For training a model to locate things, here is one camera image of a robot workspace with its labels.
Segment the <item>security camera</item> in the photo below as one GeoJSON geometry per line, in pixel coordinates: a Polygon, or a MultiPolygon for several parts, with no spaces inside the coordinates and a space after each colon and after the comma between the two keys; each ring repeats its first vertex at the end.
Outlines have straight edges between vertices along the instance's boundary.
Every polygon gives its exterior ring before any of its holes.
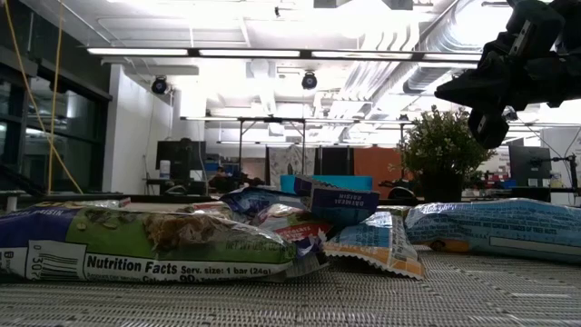
{"type": "Polygon", "coordinates": [[[168,94],[172,86],[167,83],[167,76],[156,76],[152,84],[152,92],[159,95],[168,94]]]}
{"type": "Polygon", "coordinates": [[[307,72],[302,77],[302,88],[305,90],[312,90],[317,87],[317,77],[313,72],[307,72]]]}

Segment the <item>yellow cable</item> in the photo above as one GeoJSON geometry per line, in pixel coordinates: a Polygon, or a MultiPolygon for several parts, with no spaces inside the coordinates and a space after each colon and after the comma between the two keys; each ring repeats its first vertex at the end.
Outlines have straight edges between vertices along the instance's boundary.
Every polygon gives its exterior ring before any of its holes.
{"type": "MultiPolygon", "coordinates": [[[[54,111],[56,110],[56,90],[58,90],[58,72],[61,68],[61,43],[63,40],[63,16],[64,16],[64,0],[60,1],[59,18],[58,18],[58,42],[56,43],[56,63],[54,64],[54,90],[53,90],[53,110],[51,112],[51,143],[54,144],[54,111]]],[[[50,154],[48,156],[48,194],[53,190],[53,152],[54,148],[51,146],[50,154]]]]}
{"type": "MultiPolygon", "coordinates": [[[[18,42],[16,41],[15,27],[12,24],[12,17],[10,16],[10,8],[8,6],[8,2],[9,2],[9,0],[5,0],[6,20],[8,21],[8,27],[10,28],[10,34],[12,36],[12,43],[15,47],[16,58],[18,59],[18,65],[20,67],[20,73],[22,74],[22,77],[25,81],[25,87],[26,87],[26,92],[28,93],[28,97],[30,98],[30,101],[32,102],[33,107],[34,107],[34,111],[36,112],[36,119],[38,120],[38,123],[40,124],[40,127],[43,130],[44,135],[46,135],[46,129],[44,128],[43,120],[40,118],[38,106],[36,105],[36,100],[33,97],[33,93],[30,90],[30,84],[28,83],[28,79],[26,78],[25,66],[24,66],[24,64],[22,62],[22,58],[20,56],[20,49],[18,48],[18,42]]],[[[56,159],[63,167],[64,172],[69,177],[71,182],[73,182],[74,187],[76,187],[77,191],[80,194],[83,194],[83,190],[81,190],[81,187],[79,187],[79,184],[77,184],[76,180],[71,176],[71,173],[69,173],[69,170],[66,169],[66,166],[64,165],[63,159],[61,158],[61,156],[58,154],[58,152],[54,148],[53,141],[48,136],[46,136],[46,141],[48,141],[48,143],[51,147],[51,150],[54,151],[54,154],[56,155],[56,159]]]]}

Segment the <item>gray surface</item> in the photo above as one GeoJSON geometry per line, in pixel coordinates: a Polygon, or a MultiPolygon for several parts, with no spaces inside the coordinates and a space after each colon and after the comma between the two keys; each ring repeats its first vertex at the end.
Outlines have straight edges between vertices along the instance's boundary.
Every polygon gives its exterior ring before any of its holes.
{"type": "Polygon", "coordinates": [[[0,284],[1,326],[581,326],[581,267],[420,251],[419,282],[359,261],[284,284],[0,284]]]}

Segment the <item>blue box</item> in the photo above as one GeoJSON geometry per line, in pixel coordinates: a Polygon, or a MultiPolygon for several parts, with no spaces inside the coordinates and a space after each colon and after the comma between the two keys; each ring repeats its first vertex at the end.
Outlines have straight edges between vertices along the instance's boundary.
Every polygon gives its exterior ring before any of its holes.
{"type": "MultiPolygon", "coordinates": [[[[350,190],[373,190],[373,178],[371,176],[313,175],[309,177],[317,181],[330,183],[337,187],[350,190]]],[[[281,191],[295,194],[294,175],[281,175],[281,191]]]]}

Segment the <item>green leaves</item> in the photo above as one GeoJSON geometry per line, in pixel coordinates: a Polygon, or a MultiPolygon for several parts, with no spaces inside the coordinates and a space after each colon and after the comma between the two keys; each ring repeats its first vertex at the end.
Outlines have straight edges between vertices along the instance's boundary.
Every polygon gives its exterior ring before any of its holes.
{"type": "Polygon", "coordinates": [[[468,130],[469,113],[460,109],[441,113],[435,105],[422,113],[408,130],[406,141],[399,144],[406,169],[419,175],[430,173],[461,173],[475,171],[494,151],[485,150],[468,130]]]}

